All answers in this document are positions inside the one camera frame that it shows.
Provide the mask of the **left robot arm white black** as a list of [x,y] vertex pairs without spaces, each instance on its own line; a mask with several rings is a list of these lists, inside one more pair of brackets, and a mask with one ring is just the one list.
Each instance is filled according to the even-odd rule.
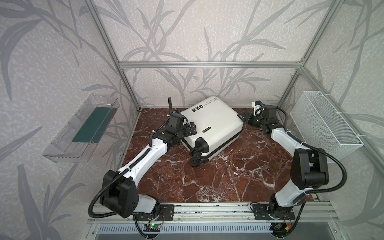
[[197,134],[194,122],[163,131],[153,132],[149,144],[128,164],[117,171],[109,170],[103,178],[102,189],[91,200],[88,215],[94,219],[114,215],[126,219],[131,215],[147,214],[156,218],[160,203],[155,198],[138,193],[138,185],[153,164],[185,137]]

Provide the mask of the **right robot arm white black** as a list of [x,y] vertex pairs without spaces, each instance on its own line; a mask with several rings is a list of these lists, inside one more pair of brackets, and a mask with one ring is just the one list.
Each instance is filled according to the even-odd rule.
[[[261,128],[266,135],[281,145],[292,157],[290,180],[277,193],[271,196],[269,209],[288,209],[302,205],[305,196],[314,193],[329,193],[341,189],[347,182],[348,173],[344,165],[321,148],[301,141],[286,129],[285,125],[253,113],[239,115],[245,124]],[[342,178],[333,187],[323,189],[329,183],[328,159],[334,161],[341,170]]]

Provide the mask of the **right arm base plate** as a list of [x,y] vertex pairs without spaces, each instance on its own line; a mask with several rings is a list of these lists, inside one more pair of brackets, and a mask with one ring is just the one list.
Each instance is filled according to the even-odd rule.
[[251,203],[250,209],[255,216],[255,220],[295,220],[293,207],[269,210],[269,204]]

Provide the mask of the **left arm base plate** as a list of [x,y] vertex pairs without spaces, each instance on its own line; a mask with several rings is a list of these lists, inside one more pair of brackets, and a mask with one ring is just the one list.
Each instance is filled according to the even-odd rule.
[[159,204],[150,213],[136,213],[138,221],[172,221],[174,219],[175,205]]

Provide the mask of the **white hard-shell suitcase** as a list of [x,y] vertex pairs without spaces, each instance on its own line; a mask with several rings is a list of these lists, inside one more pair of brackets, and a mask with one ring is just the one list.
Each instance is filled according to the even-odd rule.
[[181,111],[197,133],[185,137],[183,145],[190,151],[190,165],[206,163],[232,144],[242,133],[244,121],[218,97],[209,97]]

